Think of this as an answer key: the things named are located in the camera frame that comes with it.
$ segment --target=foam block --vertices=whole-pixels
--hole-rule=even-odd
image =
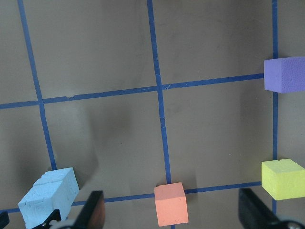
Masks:
[[[262,186],[275,200],[305,197],[305,169],[290,159],[262,162]]]
[[[305,57],[264,61],[265,89],[279,93],[305,90]]]
[[[78,193],[73,168],[46,172],[18,204],[25,227],[31,229],[43,223],[55,209],[66,219]]]
[[[159,227],[189,222],[181,182],[155,187],[154,195]]]

